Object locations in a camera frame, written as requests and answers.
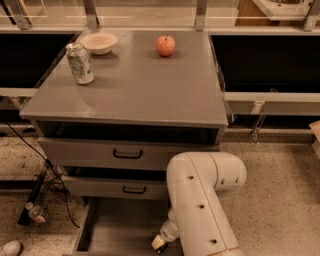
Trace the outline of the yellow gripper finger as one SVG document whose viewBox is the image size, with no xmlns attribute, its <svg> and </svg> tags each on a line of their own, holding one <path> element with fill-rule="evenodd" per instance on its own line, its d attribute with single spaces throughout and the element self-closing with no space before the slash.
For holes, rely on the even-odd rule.
<svg viewBox="0 0 320 256">
<path fill-rule="evenodd" d="M 156 235 L 155 238 L 153 239 L 151 246 L 154 250 L 156 250 L 158 247 L 164 245 L 167 243 L 160 234 Z"/>
</svg>

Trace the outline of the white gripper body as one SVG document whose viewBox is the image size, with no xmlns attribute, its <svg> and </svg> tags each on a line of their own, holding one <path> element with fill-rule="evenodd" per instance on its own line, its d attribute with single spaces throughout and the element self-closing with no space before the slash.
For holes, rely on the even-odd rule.
<svg viewBox="0 0 320 256">
<path fill-rule="evenodd" d="M 168 210 L 168 219 L 160 228 L 160 236 L 166 242 L 173 242 L 179 237 L 179 230 L 172 208 Z"/>
</svg>

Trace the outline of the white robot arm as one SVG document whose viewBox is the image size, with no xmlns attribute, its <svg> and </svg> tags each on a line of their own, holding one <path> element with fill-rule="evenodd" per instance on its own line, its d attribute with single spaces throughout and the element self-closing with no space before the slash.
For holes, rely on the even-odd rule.
<svg viewBox="0 0 320 256">
<path fill-rule="evenodd" d="M 247 170 L 225 152 L 186 152 L 168 163 L 168 219 L 151 243 L 157 253 L 179 240 L 184 256 L 244 256 L 219 198 L 241 188 Z"/>
</svg>

